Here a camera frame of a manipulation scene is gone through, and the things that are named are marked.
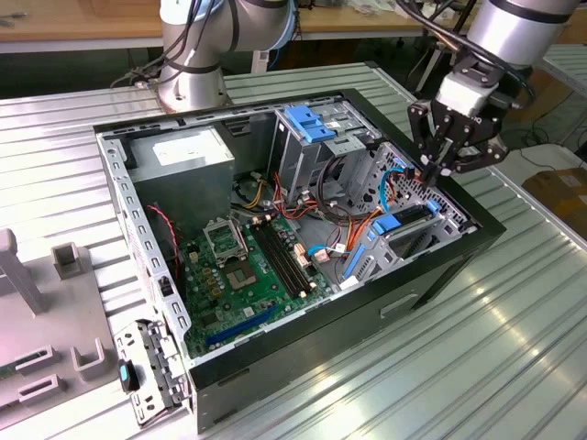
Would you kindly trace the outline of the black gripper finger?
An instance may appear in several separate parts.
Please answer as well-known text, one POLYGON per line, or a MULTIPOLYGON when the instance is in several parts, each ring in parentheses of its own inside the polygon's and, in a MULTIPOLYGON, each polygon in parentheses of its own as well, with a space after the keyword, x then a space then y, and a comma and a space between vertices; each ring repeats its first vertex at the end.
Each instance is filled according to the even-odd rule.
POLYGON ((419 162, 422 165, 419 179, 423 184, 435 184, 441 172, 437 162, 445 143, 444 135, 437 135, 437 130, 431 126, 433 120, 429 102, 416 101, 410 104, 407 114, 412 139, 418 148, 419 162))
POLYGON ((500 163, 508 155, 508 148, 499 143, 458 145, 453 143, 440 161, 440 175, 467 173, 500 163))

